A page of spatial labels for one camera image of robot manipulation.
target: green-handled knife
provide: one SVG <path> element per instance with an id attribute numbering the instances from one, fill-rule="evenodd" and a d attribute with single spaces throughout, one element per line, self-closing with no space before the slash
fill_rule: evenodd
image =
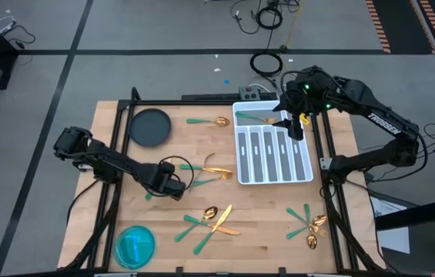
<path id="1" fill-rule="evenodd" d="M 217 224 L 212 228 L 212 231 L 200 242 L 195 249 L 193 249 L 193 254 L 198 255 L 200 254 L 200 251 L 202 251 L 203 246 L 209 241 L 212 234 L 218 229 L 218 227 L 221 226 L 227 219 L 227 216 L 231 213 L 231 210 L 233 209 L 233 204 L 229 205 L 227 209 L 224 211 L 223 215 L 220 216 L 219 220 L 217 221 Z"/>

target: cutlery tray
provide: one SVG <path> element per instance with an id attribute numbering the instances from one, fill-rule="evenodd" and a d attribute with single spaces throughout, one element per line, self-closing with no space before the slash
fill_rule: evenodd
<path id="1" fill-rule="evenodd" d="M 233 105 L 238 181 L 243 185 L 313 180 L 306 138 L 298 142 L 287 136 L 285 128 L 236 117 L 236 112 L 243 112 L 258 118 L 283 120 L 287 118 L 285 111 L 272 112 L 278 104 L 279 101 L 257 101 Z"/>

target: black metal frame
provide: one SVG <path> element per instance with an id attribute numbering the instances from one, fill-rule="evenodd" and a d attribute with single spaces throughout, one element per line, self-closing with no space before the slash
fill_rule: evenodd
<path id="1" fill-rule="evenodd" d="M 135 111 L 135 107 L 137 105 L 232 105 L 236 100 L 141 100 L 139 93 L 136 91 L 135 88 L 132 89 L 132 98 L 130 100 L 119 100 L 118 106 L 116 109 L 116 116 L 112 131 L 112 138 L 110 143 L 110 148 L 115 149 L 117 142 L 119 140 L 119 133 L 121 128 L 121 120 L 122 115 L 125 110 L 128 109 L 128 118 L 133 117 L 133 113 Z M 332 132 L 330 128 L 330 121 L 328 119 L 328 115 L 326 113 L 322 114 L 323 117 L 323 125 L 325 128 L 325 135 L 326 135 L 326 142 L 329 148 L 330 156 L 335 155 L 335 146 L 333 144 L 333 137 Z M 318 119 L 316 116 L 313 116 L 312 118 L 312 126 L 313 126 L 313 137 L 315 140 L 315 146 L 316 146 L 316 154 L 318 156 L 318 162 L 320 162 L 320 158 L 324 157 L 323 153 L 323 147 L 320 137 L 320 128 L 318 125 Z M 129 127 L 129 120 L 126 121 L 125 130 Z M 128 132 L 124 132 L 124 136 L 122 137 L 122 149 L 121 153 L 126 154 L 128 150 L 128 144 L 129 144 L 129 134 Z M 113 192 L 113 199 L 111 203 L 112 211 L 105 214 L 105 208 L 106 203 L 108 199 L 108 193 L 110 190 L 110 186 L 114 185 L 114 192 Z M 86 243 L 84 249 L 89 249 L 88 251 L 81 252 L 77 258 L 68 266 L 65 268 L 61 268 L 58 271 L 54 272 L 38 272 L 38 273 L 30 273 L 30 274 L 23 274 L 23 275 L 14 275 L 15 277 L 39 277 L 39 276 L 94 276 L 96 274 L 102 274 L 102 273 L 109 273 L 109 261 L 111 257 L 112 252 L 112 242 L 114 239 L 114 231 L 115 231 L 115 224 L 116 219 L 118 215 L 118 207 L 119 207 L 119 195 L 121 194 L 122 189 L 122 181 L 116 183 L 116 184 L 103 184 L 102 185 L 102 191 L 99 198 L 99 206 L 98 211 L 95 219 L 95 230 L 101 226 L 101 229 L 97 230 L 92 237 L 88 240 Z M 345 196 L 343 194 L 342 187 L 337 187 L 337 199 L 339 202 L 339 209 L 340 214 L 342 216 L 342 220 L 346 223 L 347 226 L 349 226 L 349 216 L 346 209 L 346 201 Z M 327 189 L 324 191 L 325 199 L 329 199 L 326 201 L 332 201 L 331 200 L 331 192 Z M 330 224 L 330 235 L 332 239 L 332 247 L 333 247 L 333 254 L 335 259 L 335 265 L 336 265 L 336 273 L 335 274 L 344 274 L 344 275 L 351 275 L 351 276 L 406 276 L 406 277 L 416 277 L 419 275 L 402 275 L 392 272 L 371 272 L 371 271 L 364 271 L 359 270 L 357 265 L 357 258 L 356 255 L 353 253 L 353 250 L 351 249 L 350 245 L 347 245 L 348 252 L 349 252 L 349 260 L 351 264 L 350 269 L 346 269 L 343 266 L 343 257 L 342 253 L 340 251 L 340 241 L 339 236 L 337 233 L 337 227 L 336 225 L 329 221 Z M 101 234 L 105 231 L 105 228 L 108 229 L 107 235 L 106 235 L 106 243 L 105 248 L 102 255 L 102 264 L 101 267 L 95 267 L 95 259 L 96 259 L 96 253 L 99 243 L 99 237 Z M 81 266 L 84 264 L 84 261 L 88 259 L 86 263 L 86 268 L 81 269 Z M 186 277 L 186 276 L 192 276 L 192 277 L 210 277 L 210 276 L 218 276 L 218 275 L 226 275 L 226 276 L 233 276 L 233 277 L 254 277 L 254 276 L 260 276 L 260 277 L 306 277 L 308 276 L 307 273 L 286 273 L 285 268 L 278 268 L 277 273 L 184 273 L 182 267 L 175 268 L 175 272 L 137 272 L 137 276 L 142 277 Z"/>

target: gold knife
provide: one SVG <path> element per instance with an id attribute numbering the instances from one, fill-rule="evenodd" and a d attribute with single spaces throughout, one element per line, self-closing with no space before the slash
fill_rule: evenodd
<path id="1" fill-rule="evenodd" d="M 193 254 L 198 255 L 200 251 L 202 251 L 203 246 L 209 241 L 212 234 L 218 229 L 218 227 L 221 226 L 227 219 L 227 216 L 230 214 L 231 210 L 233 209 L 233 205 L 229 205 L 227 209 L 224 211 L 223 215 L 220 216 L 219 220 L 217 221 L 217 224 L 214 225 L 214 228 L 212 228 L 212 231 L 200 242 L 195 249 L 193 249 Z"/>
<path id="2" fill-rule="evenodd" d="M 209 224 L 209 223 L 207 223 L 207 222 L 200 221 L 200 220 L 198 220 L 198 219 L 192 217 L 191 215 L 185 215 L 185 216 L 183 217 L 183 219 L 184 219 L 186 222 L 196 223 L 196 224 L 200 224 L 200 225 L 203 225 L 203 226 L 207 226 L 207 227 L 209 227 L 209 228 L 214 228 L 214 225 Z M 217 231 L 222 232 L 222 233 L 224 233 L 224 234 L 228 234 L 228 235 L 241 235 L 241 232 L 240 232 L 240 231 L 236 231 L 236 230 L 229 229 L 229 228 L 222 227 L 222 226 L 218 227 L 218 228 L 217 228 Z"/>
<path id="3" fill-rule="evenodd" d="M 215 227 L 215 225 L 212 225 L 212 224 L 208 224 L 207 226 L 209 228 Z M 240 231 L 237 231 L 237 230 L 234 230 L 234 229 L 229 229 L 229 228 L 222 227 L 222 226 L 218 227 L 217 231 L 219 231 L 221 233 L 224 233 L 224 234 L 227 234 L 227 235 L 241 235 Z"/>

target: black plate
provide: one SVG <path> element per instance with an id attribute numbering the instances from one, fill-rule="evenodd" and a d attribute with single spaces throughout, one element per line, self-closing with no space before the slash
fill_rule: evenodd
<path id="1" fill-rule="evenodd" d="M 137 113 L 130 122 L 130 138 L 145 147 L 154 147 L 162 144 L 171 132 L 171 119 L 157 109 L 148 108 Z"/>

